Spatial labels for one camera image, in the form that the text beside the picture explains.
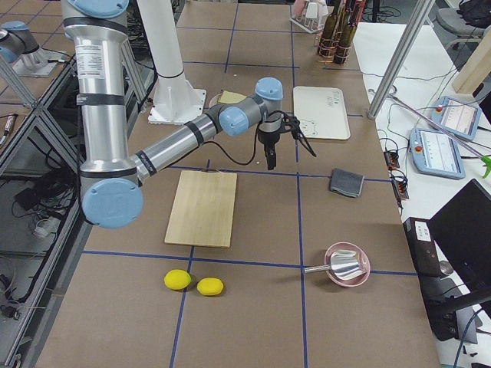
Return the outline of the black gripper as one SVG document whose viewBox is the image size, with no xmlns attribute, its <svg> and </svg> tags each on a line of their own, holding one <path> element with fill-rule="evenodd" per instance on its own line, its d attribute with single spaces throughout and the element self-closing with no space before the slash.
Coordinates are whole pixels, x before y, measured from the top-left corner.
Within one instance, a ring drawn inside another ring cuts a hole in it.
<svg viewBox="0 0 491 368">
<path fill-rule="evenodd" d="M 258 140 L 264 146 L 268 170 L 276 167 L 275 144 L 280 139 L 281 120 L 263 120 L 258 125 Z"/>
</svg>

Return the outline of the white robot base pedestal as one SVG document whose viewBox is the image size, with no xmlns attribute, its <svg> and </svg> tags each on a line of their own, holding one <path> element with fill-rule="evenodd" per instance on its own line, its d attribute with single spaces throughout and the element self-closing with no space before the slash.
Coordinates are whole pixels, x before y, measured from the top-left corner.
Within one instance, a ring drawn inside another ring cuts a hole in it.
<svg viewBox="0 0 491 368">
<path fill-rule="evenodd" d="M 202 114 L 206 91 L 186 78 L 171 2 L 137 4 L 158 77 L 149 122 L 182 125 Z"/>
</svg>

